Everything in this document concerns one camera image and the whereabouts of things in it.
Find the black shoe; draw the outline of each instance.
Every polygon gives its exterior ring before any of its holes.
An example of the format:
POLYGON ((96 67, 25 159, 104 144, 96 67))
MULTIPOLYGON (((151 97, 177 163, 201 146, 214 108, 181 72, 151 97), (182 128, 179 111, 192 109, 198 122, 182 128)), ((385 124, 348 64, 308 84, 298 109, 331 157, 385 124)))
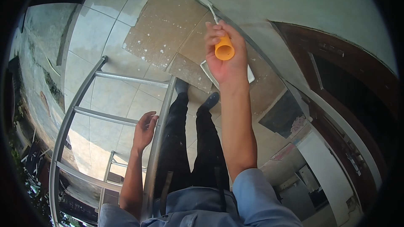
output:
POLYGON ((188 87, 189 84, 181 80, 180 78, 177 78, 177 81, 175 82, 175 91, 177 94, 179 93, 187 93, 188 92, 188 87))
POLYGON ((212 109, 219 102, 220 95, 218 92, 213 92, 208 99, 201 105, 212 109))

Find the belt strap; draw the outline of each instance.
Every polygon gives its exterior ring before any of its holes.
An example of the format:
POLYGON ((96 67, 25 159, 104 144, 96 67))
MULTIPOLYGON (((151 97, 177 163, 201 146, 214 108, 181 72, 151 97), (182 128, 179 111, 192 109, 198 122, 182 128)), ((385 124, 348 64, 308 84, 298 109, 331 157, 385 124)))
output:
POLYGON ((173 178, 173 171, 167 173, 166 183, 164 184, 163 190, 160 196, 160 214, 164 216, 166 214, 167 206, 167 195, 169 194, 169 188, 171 184, 171 179, 173 178))
POLYGON ((221 175, 220 175, 220 167, 218 167, 218 166, 215 167, 215 177, 216 177, 217 188, 219 189, 220 201, 222 203, 220 208, 221 208, 222 212, 226 212, 227 204, 226 204, 226 198, 225 198, 225 191, 223 190, 223 184, 222 184, 221 175))

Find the ladder rail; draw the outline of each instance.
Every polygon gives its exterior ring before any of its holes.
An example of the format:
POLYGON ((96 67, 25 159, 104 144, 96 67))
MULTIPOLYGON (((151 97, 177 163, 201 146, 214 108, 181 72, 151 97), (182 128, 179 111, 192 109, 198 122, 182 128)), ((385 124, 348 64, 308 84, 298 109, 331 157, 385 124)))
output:
MULTIPOLYGON (((111 154, 109 155, 109 159, 108 159, 107 168, 105 169, 104 182, 107 182, 108 174, 109 174, 109 171, 111 170, 111 163, 112 163, 112 160, 114 159, 114 154, 115 154, 115 151, 111 150, 111 154)), ((105 188, 102 187, 101 195, 100 195, 100 202, 98 204, 98 221, 100 220, 101 206, 104 203, 104 195, 105 195, 105 188)))
POLYGON ((147 84, 147 85, 161 87, 161 88, 169 87, 168 82, 140 78, 140 77, 131 77, 131 76, 123 75, 123 74, 115 74, 115 73, 109 73, 109 72, 103 72, 103 71, 95 72, 95 76, 109 78, 109 79, 115 79, 115 80, 121 80, 121 81, 129 81, 129 82, 134 82, 134 83, 147 84))
POLYGON ((91 85, 95 78, 95 72, 97 70, 100 70, 107 61, 107 56, 101 57, 100 60, 94 65, 88 76, 84 79, 80 88, 78 88, 78 91, 76 95, 74 95, 74 98, 65 114, 65 117, 63 118, 59 133, 57 135, 57 139, 54 144, 52 159, 50 161, 49 167, 49 207, 54 226, 58 226, 58 223, 60 221, 58 200, 60 168, 58 166, 58 162, 60 162, 62 159, 62 153, 65 145, 64 141, 66 140, 74 118, 74 107, 80 104, 88 87, 91 85))
POLYGON ((128 125, 128 126, 132 126, 132 127, 135 127, 136 124, 139 122, 139 120, 114 116, 111 114, 97 112, 95 110, 89 110, 89 109, 79 107, 79 106, 74 107, 74 112, 83 114, 83 115, 86 115, 86 116, 89 116, 89 117, 92 117, 95 119, 101 119, 104 121, 108 121, 108 122, 112 122, 112 123, 116 123, 116 124, 128 125))
POLYGON ((166 95, 164 96, 163 105, 159 119, 157 121, 156 130, 153 137, 152 146, 150 149, 149 162, 146 171, 145 185, 143 189, 143 204, 141 213, 141 222, 150 218, 153 211, 153 194, 154 183, 157 173, 158 158, 160 156, 160 149, 163 140, 164 128, 166 127, 167 117, 170 110, 171 99, 173 98, 175 82, 177 78, 171 76, 169 87, 167 88, 166 95))
POLYGON ((98 63, 96 63, 94 68, 89 72, 88 76, 84 79, 83 83, 81 84, 80 88, 78 89, 77 93, 75 94, 70 106, 68 107, 68 110, 66 111, 65 117, 63 118, 61 127, 59 129, 58 137, 55 142, 55 146, 53 149, 54 151, 52 154, 52 159, 51 159, 50 168, 49 168, 49 207, 50 207, 50 211, 51 211, 50 213, 51 213, 51 217, 52 217, 54 226, 57 226, 60 223, 59 204, 58 204, 58 186, 59 186, 58 181, 59 181, 59 173, 60 173, 61 169, 64 170, 65 172, 67 172, 68 174, 71 174, 79 179, 82 179, 84 181, 87 181, 89 183, 92 183, 94 185, 101 187, 101 197, 100 197, 100 202, 99 202, 99 207, 98 207, 98 213, 101 210, 101 205, 103 203, 102 200, 103 200, 103 195, 105 193, 105 189, 110 189, 110 190, 117 191, 117 192, 120 192, 122 189, 121 185, 108 183, 106 181, 112 164, 127 167, 127 164, 118 163, 114 160, 114 154, 115 154, 114 151, 111 151, 111 155, 108 160, 108 164, 107 164, 107 168, 105 170, 103 181, 90 177, 86 174, 83 174, 83 173, 81 173, 75 169, 72 169, 72 168, 64 165, 63 163, 61 163, 62 153, 64 150, 64 141, 66 140, 66 137, 68 135, 68 132, 69 132, 70 126, 72 124, 75 113, 83 114, 86 116, 90 116, 90 117, 97 118, 97 119, 102 119, 102 120, 113 122, 113 123, 129 125, 132 127, 136 126, 136 124, 138 123, 138 120, 122 118, 122 117, 118 117, 118 116, 114 116, 114 115, 110 115, 110 114, 97 112, 97 111, 79 107, 79 104, 82 101, 84 94, 86 93, 88 87, 91 85, 91 83, 93 82, 95 77, 111 78, 111 79, 117 79, 117 80, 122 80, 122 81, 132 81, 132 82, 167 88, 166 95, 164 97, 163 105, 162 105, 161 112, 160 112, 160 117, 159 117, 159 120, 157 121, 156 129, 155 129, 155 133, 154 133, 154 138, 153 138, 150 156, 149 156, 148 168, 142 169, 143 171, 146 171, 146 179, 145 179, 144 193, 143 193, 144 198, 143 198, 143 204, 142 204, 141 220, 148 219, 152 215, 153 194, 154 194, 154 185, 155 185, 154 183, 155 183, 155 177, 156 177, 156 173, 157 173, 158 158, 159 158, 159 154, 160 154, 164 128, 166 125, 166 121, 167 121, 167 117, 168 117, 168 113, 169 113, 169 109, 170 109, 171 99, 173 98, 176 77, 171 76, 171 79, 169 82, 161 82, 161 81, 145 79, 145 78, 129 77, 129 76, 124 76, 124 75, 119 75, 119 74, 114 74, 114 73, 105 73, 105 72, 101 71, 101 67, 107 61, 108 61, 107 56, 101 57, 101 59, 98 61, 98 63))

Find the cloth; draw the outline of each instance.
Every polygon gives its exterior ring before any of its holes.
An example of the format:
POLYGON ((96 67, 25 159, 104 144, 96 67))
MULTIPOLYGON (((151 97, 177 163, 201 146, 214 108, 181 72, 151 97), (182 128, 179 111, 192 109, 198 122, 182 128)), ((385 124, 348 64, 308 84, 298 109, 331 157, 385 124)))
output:
POLYGON ((112 204, 103 204, 98 226, 302 226, 295 214, 276 199, 275 191, 259 169, 241 172, 234 181, 233 193, 237 206, 231 193, 225 190, 227 212, 220 212, 217 189, 188 187, 171 192, 167 197, 167 214, 159 215, 159 200, 156 200, 153 217, 141 224, 125 210, 112 204))
POLYGON ((189 168, 185 123, 188 111, 187 93, 179 93, 171 105, 164 129, 157 165, 154 198, 160 198, 168 171, 173 171, 169 193, 190 186, 217 188, 215 167, 220 167, 223 189, 230 190, 223 150, 209 109, 201 106, 196 113, 197 157, 194 170, 189 168))
POLYGON ((229 191, 229 176, 220 139, 209 109, 203 106, 196 114, 198 155, 194 170, 190 172, 185 137, 187 104, 187 94, 180 93, 169 110, 155 180, 153 217, 140 224, 125 210, 112 204, 103 204, 98 226, 302 226, 300 220, 280 204, 275 191, 259 169, 241 172, 234 181, 233 193, 229 191), (221 210, 216 166, 221 170, 226 212, 221 210), (166 214, 161 216, 159 198, 168 171, 174 173, 167 196, 166 214))

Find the white paint tray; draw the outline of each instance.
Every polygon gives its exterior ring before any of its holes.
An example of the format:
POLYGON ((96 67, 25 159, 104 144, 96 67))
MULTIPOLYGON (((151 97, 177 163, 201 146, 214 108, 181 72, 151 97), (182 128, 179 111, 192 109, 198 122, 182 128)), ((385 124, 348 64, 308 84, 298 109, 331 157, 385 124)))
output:
MULTIPOLYGON (((217 89, 219 89, 219 83, 216 81, 216 79, 213 77, 212 73, 210 73, 208 64, 206 63, 206 60, 203 61, 200 64, 203 72, 208 76, 208 78, 212 81, 212 83, 216 86, 217 89)), ((251 71, 250 65, 247 64, 247 78, 249 80, 249 83, 252 83, 255 80, 255 77, 253 75, 253 72, 251 71)))

